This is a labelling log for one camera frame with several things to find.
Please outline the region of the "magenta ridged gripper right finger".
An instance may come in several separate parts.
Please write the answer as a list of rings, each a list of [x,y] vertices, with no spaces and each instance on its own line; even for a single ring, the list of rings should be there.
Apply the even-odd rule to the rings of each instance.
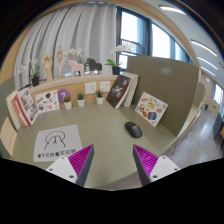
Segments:
[[[167,156],[156,156],[138,145],[133,145],[133,157],[143,186],[180,170]]]

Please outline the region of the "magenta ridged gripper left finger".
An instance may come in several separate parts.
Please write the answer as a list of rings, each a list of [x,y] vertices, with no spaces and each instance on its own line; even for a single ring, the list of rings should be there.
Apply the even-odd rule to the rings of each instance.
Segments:
[[[47,171],[83,187],[94,156],[94,145],[89,145],[69,157],[61,156]]]

